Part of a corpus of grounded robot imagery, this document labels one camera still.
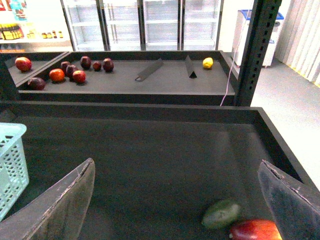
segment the plastic basket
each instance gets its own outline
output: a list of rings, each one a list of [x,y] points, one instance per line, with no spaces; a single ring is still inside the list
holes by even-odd
[[[29,183],[23,124],[0,123],[0,221]]]

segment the window blinds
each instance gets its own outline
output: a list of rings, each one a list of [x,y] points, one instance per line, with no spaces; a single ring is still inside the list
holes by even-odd
[[[320,1],[292,0],[275,57],[320,86]]]

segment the glass door refrigerator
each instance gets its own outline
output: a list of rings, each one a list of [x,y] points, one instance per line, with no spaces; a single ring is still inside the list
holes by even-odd
[[[143,0],[147,51],[179,50],[180,0]]]
[[[107,50],[96,0],[61,0],[75,51]]]
[[[183,0],[182,50],[216,50],[221,0]]]
[[[110,51],[139,51],[142,49],[137,0],[103,1],[107,45]]]

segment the blue lid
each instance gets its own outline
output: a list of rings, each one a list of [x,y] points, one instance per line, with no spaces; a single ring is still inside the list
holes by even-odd
[[[239,10],[244,18],[246,18],[247,20],[250,20],[251,19],[251,13],[252,13],[252,10],[249,10],[249,14],[248,14],[248,10]],[[276,15],[276,20],[283,20],[285,19],[284,16],[282,16],[282,14],[280,12],[278,12],[278,14]]]

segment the yellow lemon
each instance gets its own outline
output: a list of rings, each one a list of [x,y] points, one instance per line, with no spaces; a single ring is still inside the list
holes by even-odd
[[[211,57],[207,57],[203,60],[202,65],[204,69],[211,69],[212,65],[214,64],[214,60]]]

